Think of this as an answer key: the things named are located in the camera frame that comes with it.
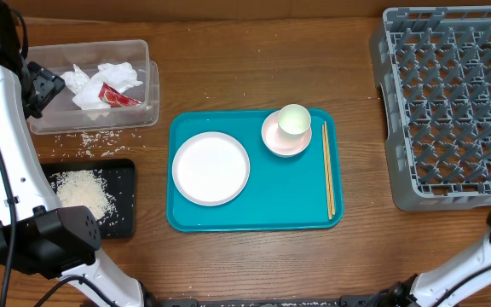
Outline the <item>red sauce packet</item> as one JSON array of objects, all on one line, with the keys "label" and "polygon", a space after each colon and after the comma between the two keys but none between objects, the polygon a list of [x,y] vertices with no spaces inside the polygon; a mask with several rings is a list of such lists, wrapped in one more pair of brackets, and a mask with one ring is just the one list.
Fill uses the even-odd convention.
[{"label": "red sauce packet", "polygon": [[102,85],[98,97],[102,102],[109,104],[111,107],[136,107],[142,104],[136,99],[120,94],[106,83]]}]

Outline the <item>white napkin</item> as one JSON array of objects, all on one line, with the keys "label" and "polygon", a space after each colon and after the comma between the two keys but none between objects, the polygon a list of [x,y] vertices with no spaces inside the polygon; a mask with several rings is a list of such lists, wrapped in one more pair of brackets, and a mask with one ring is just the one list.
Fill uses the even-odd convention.
[{"label": "white napkin", "polygon": [[136,70],[128,62],[100,64],[97,67],[98,73],[92,77],[89,77],[77,65],[73,65],[73,68],[73,71],[64,72],[61,77],[66,87],[74,94],[72,102],[82,110],[111,108],[98,97],[104,83],[123,95],[126,90],[143,85],[143,82],[137,77]]}]

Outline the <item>pile of white rice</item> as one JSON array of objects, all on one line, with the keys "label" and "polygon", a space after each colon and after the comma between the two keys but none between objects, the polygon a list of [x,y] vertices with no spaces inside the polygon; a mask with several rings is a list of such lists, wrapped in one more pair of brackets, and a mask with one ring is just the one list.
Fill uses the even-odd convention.
[{"label": "pile of white rice", "polygon": [[106,191],[100,170],[61,171],[49,176],[49,184],[64,207],[85,206],[99,223],[116,212],[116,198]]}]

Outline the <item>large white plate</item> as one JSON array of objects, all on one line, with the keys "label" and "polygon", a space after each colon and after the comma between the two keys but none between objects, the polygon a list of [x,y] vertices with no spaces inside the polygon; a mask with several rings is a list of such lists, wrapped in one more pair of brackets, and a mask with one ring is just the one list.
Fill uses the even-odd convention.
[{"label": "large white plate", "polygon": [[171,175],[185,199],[220,206],[245,188],[251,170],[248,153],[232,136],[216,131],[187,139],[176,151]]}]

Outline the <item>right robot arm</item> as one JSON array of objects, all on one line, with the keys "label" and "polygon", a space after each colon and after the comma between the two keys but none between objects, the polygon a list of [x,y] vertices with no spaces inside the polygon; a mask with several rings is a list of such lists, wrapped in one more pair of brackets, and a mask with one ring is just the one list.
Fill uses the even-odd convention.
[{"label": "right robot arm", "polygon": [[491,212],[480,240],[430,272],[372,295],[367,306],[455,306],[491,285]]}]

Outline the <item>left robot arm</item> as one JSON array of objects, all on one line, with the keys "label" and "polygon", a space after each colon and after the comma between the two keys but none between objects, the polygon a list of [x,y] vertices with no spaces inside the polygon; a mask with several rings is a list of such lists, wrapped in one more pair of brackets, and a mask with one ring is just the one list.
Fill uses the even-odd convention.
[{"label": "left robot arm", "polygon": [[26,121],[65,83],[27,54],[23,18],[0,1],[0,264],[70,284],[100,306],[151,306],[142,283],[102,250],[90,210],[64,207],[43,173]]}]

